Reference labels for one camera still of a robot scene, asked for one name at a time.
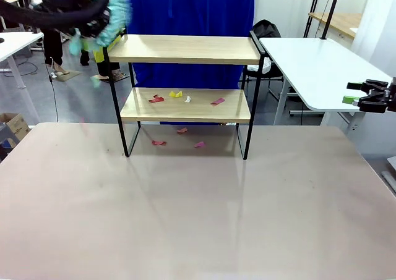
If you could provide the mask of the blue curtain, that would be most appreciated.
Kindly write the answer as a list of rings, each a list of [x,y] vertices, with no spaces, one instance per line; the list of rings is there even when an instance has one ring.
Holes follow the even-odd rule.
[[[247,37],[254,0],[131,0],[129,34]],[[133,63],[137,87],[237,89],[242,65]]]

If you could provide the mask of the white metal frame rail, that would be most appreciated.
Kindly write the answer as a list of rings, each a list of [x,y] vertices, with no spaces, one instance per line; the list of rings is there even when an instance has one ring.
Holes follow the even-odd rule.
[[[387,158],[387,169],[381,172],[381,176],[396,196],[396,156]]]

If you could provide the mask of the black tripod stand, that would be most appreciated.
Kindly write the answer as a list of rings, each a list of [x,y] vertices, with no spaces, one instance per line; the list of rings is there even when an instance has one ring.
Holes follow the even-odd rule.
[[[338,0],[333,0],[333,1],[332,1],[332,5],[331,5],[330,10],[329,10],[329,14],[328,14],[328,17],[327,17],[327,21],[326,21],[324,30],[323,30],[323,32],[322,32],[322,36],[321,36],[321,39],[322,39],[322,40],[325,40],[325,39],[326,39],[327,32],[328,32],[328,30],[329,30],[330,23],[331,23],[333,14],[334,14],[335,6],[337,5],[337,1],[338,1]]]
[[[311,24],[312,24],[312,16],[311,16],[311,14],[316,11],[317,3],[318,3],[318,0],[312,0],[311,8],[310,8],[309,13],[308,13],[308,19],[307,19],[305,30],[304,30],[304,34],[303,34],[304,38],[307,38],[308,35],[309,35],[310,27],[311,27]]]

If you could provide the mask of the person in black clothes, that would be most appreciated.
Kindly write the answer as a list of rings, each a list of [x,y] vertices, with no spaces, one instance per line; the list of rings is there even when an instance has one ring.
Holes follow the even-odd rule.
[[[41,29],[43,33],[43,51],[45,63],[55,72],[62,75],[69,74],[69,71],[62,68],[62,42],[61,34],[56,30]]]

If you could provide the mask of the large white side table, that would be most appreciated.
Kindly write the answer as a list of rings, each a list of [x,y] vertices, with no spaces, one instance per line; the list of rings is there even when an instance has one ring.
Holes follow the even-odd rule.
[[[322,125],[328,125],[332,113],[339,114],[348,121],[346,134],[351,135],[364,113],[343,103],[344,96],[358,96],[358,91],[347,89],[348,83],[391,81],[383,71],[331,39],[261,38],[260,42],[284,76],[274,125],[280,124],[288,89],[293,87],[310,110],[325,114]]]

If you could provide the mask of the small white side table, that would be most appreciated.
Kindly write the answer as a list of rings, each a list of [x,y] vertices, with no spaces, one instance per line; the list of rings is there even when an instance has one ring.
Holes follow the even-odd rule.
[[[25,84],[22,80],[18,67],[16,66],[13,55],[42,37],[42,33],[32,32],[0,33],[0,38],[4,40],[2,43],[0,43],[0,62],[4,60],[8,62],[19,89],[24,89]]]

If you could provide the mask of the background wooden table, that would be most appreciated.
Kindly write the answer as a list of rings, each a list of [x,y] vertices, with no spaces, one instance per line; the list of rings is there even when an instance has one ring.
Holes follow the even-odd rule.
[[[329,13],[327,12],[310,12],[308,16],[322,23],[327,23]],[[361,23],[362,14],[359,13],[334,13],[330,25],[332,29],[342,35],[354,39]]]

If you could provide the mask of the teal microfiber duster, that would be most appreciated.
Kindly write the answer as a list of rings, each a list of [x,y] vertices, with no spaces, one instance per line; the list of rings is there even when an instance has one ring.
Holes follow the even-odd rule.
[[[106,9],[111,12],[110,21],[106,27],[102,27],[102,31],[96,38],[82,38],[79,28],[74,29],[74,34],[69,43],[71,54],[77,55],[81,50],[99,51],[111,46],[121,35],[121,32],[131,20],[130,0],[109,0]]]

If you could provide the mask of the brown floor mat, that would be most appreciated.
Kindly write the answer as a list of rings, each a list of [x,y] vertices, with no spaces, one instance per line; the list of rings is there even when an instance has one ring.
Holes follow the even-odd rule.
[[[64,74],[62,72],[52,72],[51,78],[60,82],[65,82],[80,75],[81,73],[82,72],[76,70],[70,70],[67,74]]]

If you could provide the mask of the two-tier wooden metal shelf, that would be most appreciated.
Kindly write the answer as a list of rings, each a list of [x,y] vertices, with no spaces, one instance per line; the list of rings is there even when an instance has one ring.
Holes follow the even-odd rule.
[[[255,34],[248,37],[136,35],[124,33],[111,49],[103,50],[105,62],[258,65],[263,67],[265,52]],[[183,88],[183,97],[173,101],[150,103],[154,95],[163,96],[169,88],[133,86],[123,107],[119,107],[114,80],[109,81],[125,156],[129,157],[142,122],[203,122],[247,124],[245,140],[239,139],[243,159],[248,158],[256,115],[260,84],[256,83],[252,106],[244,90]],[[190,103],[185,103],[187,96]],[[216,106],[211,102],[224,98]]]

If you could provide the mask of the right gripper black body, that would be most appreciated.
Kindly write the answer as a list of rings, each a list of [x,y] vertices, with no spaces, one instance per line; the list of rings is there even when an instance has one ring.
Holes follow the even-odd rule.
[[[396,77],[392,79],[386,92],[388,93],[386,111],[396,112]]]

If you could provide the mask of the black chair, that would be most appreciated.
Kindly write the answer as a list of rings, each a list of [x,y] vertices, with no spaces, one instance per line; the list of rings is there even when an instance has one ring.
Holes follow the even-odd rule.
[[[268,20],[265,20],[265,19],[260,20],[256,24],[254,24],[252,27],[252,30],[258,39],[280,38],[281,37],[281,34],[278,31],[277,26],[274,23],[272,23]],[[273,96],[275,96],[275,94],[272,92],[272,89],[270,88],[270,83],[271,83],[271,81],[283,82],[282,72],[280,71],[278,66],[273,62],[273,60],[272,60],[272,68],[268,73],[266,73],[266,74],[261,73],[261,75],[259,75],[258,69],[259,69],[258,65],[248,65],[247,67],[245,67],[243,69],[243,74],[246,75],[247,77],[252,77],[252,78],[260,77],[261,80],[267,81],[268,82],[268,91]]]

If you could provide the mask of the cardboard box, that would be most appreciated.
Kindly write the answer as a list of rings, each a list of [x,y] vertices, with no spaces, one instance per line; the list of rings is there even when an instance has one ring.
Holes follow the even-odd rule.
[[[7,125],[9,130],[14,134],[17,142],[12,137],[3,139],[0,136],[0,144],[4,148],[14,148],[30,131],[30,128],[21,114],[2,113],[0,114],[0,126]]]

